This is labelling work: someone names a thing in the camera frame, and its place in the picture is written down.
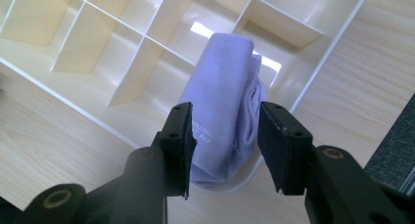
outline folded sock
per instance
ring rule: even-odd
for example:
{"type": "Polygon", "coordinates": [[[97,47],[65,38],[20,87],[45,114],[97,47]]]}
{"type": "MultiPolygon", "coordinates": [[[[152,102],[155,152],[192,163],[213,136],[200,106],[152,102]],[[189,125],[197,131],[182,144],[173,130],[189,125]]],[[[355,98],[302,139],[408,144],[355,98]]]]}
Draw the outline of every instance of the folded sock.
{"type": "Polygon", "coordinates": [[[257,75],[261,56],[244,36],[214,34],[179,103],[192,102],[198,141],[191,181],[199,186],[226,182],[250,157],[265,92],[257,75]]]}

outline folded cloth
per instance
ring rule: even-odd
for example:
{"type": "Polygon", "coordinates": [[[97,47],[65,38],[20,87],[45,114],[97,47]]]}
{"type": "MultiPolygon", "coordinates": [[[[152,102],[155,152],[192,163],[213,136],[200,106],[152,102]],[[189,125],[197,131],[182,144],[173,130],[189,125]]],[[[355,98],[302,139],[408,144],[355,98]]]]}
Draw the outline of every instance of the folded cloth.
{"type": "Polygon", "coordinates": [[[190,179],[196,185],[226,182],[254,149],[265,92],[257,77],[261,56],[253,50],[247,37],[214,34],[180,97],[179,103],[193,104],[198,145],[190,179]]]}

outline light wood surface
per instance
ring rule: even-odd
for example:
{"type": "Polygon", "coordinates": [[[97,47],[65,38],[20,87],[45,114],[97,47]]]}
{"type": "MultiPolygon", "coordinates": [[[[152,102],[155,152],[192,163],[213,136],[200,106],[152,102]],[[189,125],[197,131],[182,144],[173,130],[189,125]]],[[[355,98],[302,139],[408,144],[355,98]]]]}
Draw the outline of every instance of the light wood surface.
{"type": "MultiPolygon", "coordinates": [[[[414,91],[415,0],[367,0],[295,116],[316,146],[346,149],[364,166],[414,91]]],[[[90,191],[120,174],[131,151],[0,65],[1,197],[25,208],[56,184],[90,191]]],[[[303,197],[276,194],[264,164],[237,193],[190,192],[169,199],[169,223],[308,223],[303,197]]]]}

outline storage tray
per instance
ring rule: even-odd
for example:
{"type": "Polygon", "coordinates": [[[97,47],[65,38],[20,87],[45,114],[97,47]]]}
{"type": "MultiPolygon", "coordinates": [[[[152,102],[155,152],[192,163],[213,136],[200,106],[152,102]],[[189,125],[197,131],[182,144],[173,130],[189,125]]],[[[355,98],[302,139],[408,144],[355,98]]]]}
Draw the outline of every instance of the storage tray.
{"type": "MultiPolygon", "coordinates": [[[[293,112],[364,0],[0,0],[0,62],[150,146],[214,32],[250,37],[267,100],[293,112]]],[[[256,148],[235,178],[246,184],[256,148]]]]}

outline rolled fabric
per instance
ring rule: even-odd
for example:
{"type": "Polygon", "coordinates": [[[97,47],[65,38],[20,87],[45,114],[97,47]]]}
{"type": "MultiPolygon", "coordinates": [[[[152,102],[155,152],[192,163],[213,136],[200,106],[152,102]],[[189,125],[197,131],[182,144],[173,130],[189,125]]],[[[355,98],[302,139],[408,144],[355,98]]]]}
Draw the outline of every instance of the rolled fabric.
{"type": "Polygon", "coordinates": [[[248,37],[214,34],[180,97],[179,103],[193,104],[198,145],[190,179],[196,185],[226,182],[254,149],[265,91],[257,77],[261,56],[253,50],[248,37]]]}

